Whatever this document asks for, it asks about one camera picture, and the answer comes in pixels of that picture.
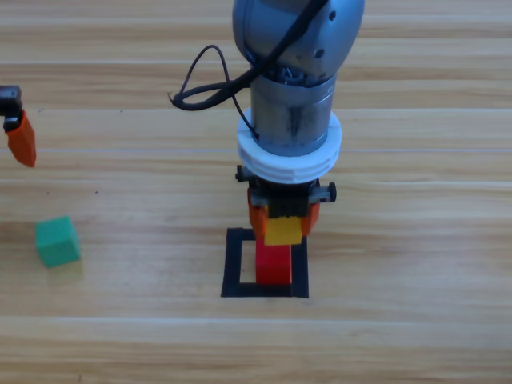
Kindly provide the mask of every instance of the green cube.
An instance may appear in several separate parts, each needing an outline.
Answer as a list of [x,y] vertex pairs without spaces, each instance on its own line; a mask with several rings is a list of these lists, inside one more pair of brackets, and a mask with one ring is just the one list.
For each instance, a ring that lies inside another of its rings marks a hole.
[[80,260],[80,243],[69,216],[39,222],[35,244],[43,264],[49,268]]

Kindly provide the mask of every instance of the white ring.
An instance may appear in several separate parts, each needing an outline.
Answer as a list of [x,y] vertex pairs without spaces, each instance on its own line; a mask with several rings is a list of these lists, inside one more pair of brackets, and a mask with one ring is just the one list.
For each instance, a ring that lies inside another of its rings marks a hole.
[[[245,112],[251,121],[250,109]],[[287,157],[271,154],[261,148],[240,119],[238,123],[238,155],[253,174],[281,184],[312,182],[333,169],[342,147],[342,125],[334,113],[330,113],[327,140],[316,151],[304,156]]]

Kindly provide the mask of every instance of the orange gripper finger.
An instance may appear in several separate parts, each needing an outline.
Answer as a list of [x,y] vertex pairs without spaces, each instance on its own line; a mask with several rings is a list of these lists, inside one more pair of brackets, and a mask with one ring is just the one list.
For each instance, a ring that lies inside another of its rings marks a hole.
[[9,148],[16,160],[30,168],[35,166],[36,149],[35,135],[32,125],[23,111],[22,121],[18,128],[7,132]]

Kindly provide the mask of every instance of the orange object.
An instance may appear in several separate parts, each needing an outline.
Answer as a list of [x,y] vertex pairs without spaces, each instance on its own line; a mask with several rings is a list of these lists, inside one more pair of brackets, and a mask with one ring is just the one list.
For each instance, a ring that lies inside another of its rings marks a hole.
[[320,203],[311,204],[306,218],[302,218],[302,236],[309,236],[320,216]]
[[249,221],[253,227],[254,235],[257,238],[264,238],[266,232],[266,212],[263,206],[253,206],[250,203],[250,193],[247,190],[247,201],[249,203]]
[[9,148],[16,160],[30,168],[35,166],[36,150],[35,135],[32,125],[25,111],[22,112],[22,121],[18,128],[7,132]]

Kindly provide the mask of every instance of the red block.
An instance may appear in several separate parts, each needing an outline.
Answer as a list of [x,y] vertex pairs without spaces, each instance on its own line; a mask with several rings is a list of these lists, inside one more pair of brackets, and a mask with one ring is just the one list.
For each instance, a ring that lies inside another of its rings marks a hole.
[[285,285],[291,282],[291,246],[266,246],[256,239],[256,283]]

